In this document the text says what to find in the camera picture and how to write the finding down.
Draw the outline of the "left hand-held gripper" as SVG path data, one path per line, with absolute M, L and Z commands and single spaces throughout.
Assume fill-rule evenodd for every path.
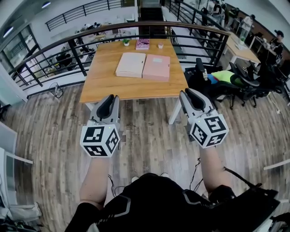
M 120 142 L 120 98 L 110 94 L 92 109 L 82 127 L 80 146 L 92 158 L 112 157 Z

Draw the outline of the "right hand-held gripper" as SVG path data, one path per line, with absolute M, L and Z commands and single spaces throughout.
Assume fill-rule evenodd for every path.
M 225 118 L 204 94 L 186 88 L 180 91 L 179 99 L 188 119 L 185 129 L 191 142 L 196 141 L 204 149 L 224 141 L 229 133 Z

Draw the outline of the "beige box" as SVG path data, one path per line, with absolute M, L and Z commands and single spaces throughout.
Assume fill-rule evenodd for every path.
M 142 78 L 145 60 L 145 53 L 123 53 L 116 68 L 116 76 Z

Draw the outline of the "pink box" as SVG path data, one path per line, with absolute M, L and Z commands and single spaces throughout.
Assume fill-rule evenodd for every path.
M 170 75 L 170 57 L 148 54 L 142 72 L 143 79 L 168 82 Z

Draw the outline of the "person's right forearm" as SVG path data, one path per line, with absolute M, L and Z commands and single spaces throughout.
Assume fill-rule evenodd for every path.
M 201 170 L 204 186 L 210 196 L 219 186 L 231 187 L 231 179 L 224 170 L 218 151 L 215 147 L 199 147 Z

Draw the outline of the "person's left forearm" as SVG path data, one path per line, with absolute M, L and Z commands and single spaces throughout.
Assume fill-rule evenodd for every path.
M 104 208 L 110 167 L 110 158 L 92 158 L 80 188 L 80 203 L 90 203 L 101 210 Z

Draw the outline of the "black office chair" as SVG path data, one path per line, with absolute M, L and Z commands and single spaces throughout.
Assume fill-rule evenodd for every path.
M 231 110 L 233 110 L 236 98 L 239 98 L 242 101 L 242 106 L 244 106 L 247 100 L 255 98 L 255 91 L 258 89 L 260 83 L 250 81 L 247 73 L 240 65 L 233 63 L 229 63 L 229 65 L 229 71 L 239 75 L 236 83 L 217 82 L 211 84 L 211 81 L 208 79 L 208 74 L 222 71 L 223 68 L 221 66 L 204 65 L 201 58 L 197 58 L 195 67 L 186 68 L 184 72 L 188 87 L 209 97 L 212 103 L 216 101 L 222 102 L 224 98 L 231 97 Z

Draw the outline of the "yellow-green cushion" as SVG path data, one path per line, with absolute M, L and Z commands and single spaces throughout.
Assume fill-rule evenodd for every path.
M 230 84 L 235 84 L 236 80 L 239 78 L 239 75 L 229 71 L 229 70 L 222 70 L 218 72 L 211 73 L 213 79 L 216 82 L 227 82 Z

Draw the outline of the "light wooden side table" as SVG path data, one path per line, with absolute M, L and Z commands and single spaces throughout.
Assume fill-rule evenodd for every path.
M 260 63 L 258 57 L 244 44 L 240 43 L 240 39 L 233 33 L 230 33 L 230 36 L 227 39 L 223 55 L 230 52 L 232 59 L 230 63 L 235 63 L 237 59 L 251 61 L 255 67 Z

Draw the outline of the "pink book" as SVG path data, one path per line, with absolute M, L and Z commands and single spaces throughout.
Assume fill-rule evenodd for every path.
M 149 39 L 137 39 L 135 49 L 136 50 L 149 50 L 150 40 Z

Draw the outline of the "black metal balcony railing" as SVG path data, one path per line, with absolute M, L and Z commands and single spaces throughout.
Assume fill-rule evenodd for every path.
M 48 30 L 51 31 L 63 24 L 93 13 L 132 6 L 135 6 L 135 0 L 96 0 L 66 11 L 47 21 L 45 24 Z

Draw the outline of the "person's black shirt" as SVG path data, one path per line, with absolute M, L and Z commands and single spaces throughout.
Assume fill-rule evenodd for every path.
M 101 210 L 79 204 L 65 232 L 212 232 L 210 206 L 234 197 L 220 185 L 206 200 L 167 177 L 144 174 Z

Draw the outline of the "white desk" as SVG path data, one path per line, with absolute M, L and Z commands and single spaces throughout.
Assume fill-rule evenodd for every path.
M 0 122 L 0 203 L 16 207 L 34 204 L 33 161 L 16 152 L 17 133 Z

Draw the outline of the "black bag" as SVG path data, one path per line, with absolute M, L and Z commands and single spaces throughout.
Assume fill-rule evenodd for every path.
M 225 216 L 229 232 L 256 232 L 270 218 L 280 202 L 272 189 L 252 188 L 234 198 Z

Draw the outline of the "gray cloth bag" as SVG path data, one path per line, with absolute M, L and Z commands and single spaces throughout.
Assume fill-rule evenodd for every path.
M 0 219 L 9 218 L 14 222 L 31 222 L 42 217 L 42 212 L 37 202 L 32 205 L 16 205 L 10 208 L 0 206 Z

